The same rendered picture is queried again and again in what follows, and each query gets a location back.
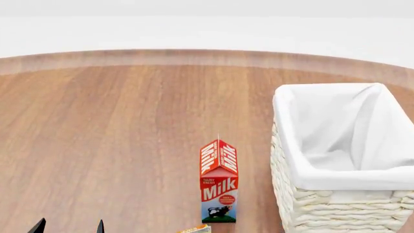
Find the red milk carton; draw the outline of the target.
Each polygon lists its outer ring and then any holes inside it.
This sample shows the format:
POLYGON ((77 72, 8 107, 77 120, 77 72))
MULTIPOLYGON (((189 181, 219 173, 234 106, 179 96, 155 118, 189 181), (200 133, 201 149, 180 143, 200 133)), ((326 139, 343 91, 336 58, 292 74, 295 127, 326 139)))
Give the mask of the red milk carton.
POLYGON ((202 223, 235 223, 239 188, 237 150, 218 138, 199 151, 202 223))

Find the white cloth basket liner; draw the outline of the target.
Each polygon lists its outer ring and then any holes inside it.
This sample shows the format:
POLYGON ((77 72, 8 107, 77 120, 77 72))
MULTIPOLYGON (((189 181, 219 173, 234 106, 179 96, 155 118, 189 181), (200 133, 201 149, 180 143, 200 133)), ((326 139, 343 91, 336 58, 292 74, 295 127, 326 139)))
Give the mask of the white cloth basket liner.
POLYGON ((273 108, 294 186, 414 190, 414 123, 385 85, 281 85, 273 108))

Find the white woven wicker basket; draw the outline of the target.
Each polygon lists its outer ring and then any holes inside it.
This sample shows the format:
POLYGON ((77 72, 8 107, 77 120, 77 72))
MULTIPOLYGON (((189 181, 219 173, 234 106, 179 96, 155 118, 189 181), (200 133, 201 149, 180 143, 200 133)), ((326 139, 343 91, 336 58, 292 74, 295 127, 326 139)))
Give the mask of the white woven wicker basket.
POLYGON ((396 233, 414 211, 414 191, 336 201, 330 190, 297 188, 276 125, 271 143, 272 184, 285 233, 396 233))

